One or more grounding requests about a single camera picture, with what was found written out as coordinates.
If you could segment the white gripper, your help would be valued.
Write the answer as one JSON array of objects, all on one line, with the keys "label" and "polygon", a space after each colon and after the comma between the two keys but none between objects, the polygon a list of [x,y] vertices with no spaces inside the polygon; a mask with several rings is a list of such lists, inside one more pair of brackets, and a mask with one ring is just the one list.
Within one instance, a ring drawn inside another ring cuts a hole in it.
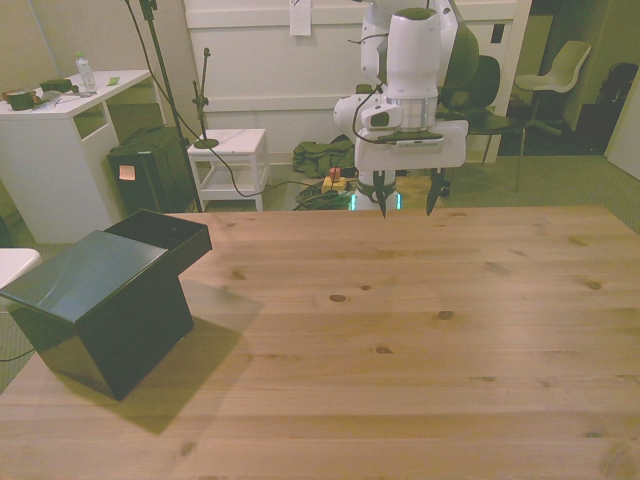
[{"label": "white gripper", "polygon": [[355,166],[373,172],[373,187],[383,217],[386,217],[386,174],[383,170],[426,169],[431,187],[426,199],[430,215],[446,188],[443,169],[459,167],[466,159],[466,120],[437,121],[428,131],[400,132],[397,129],[360,130],[356,139]]}]

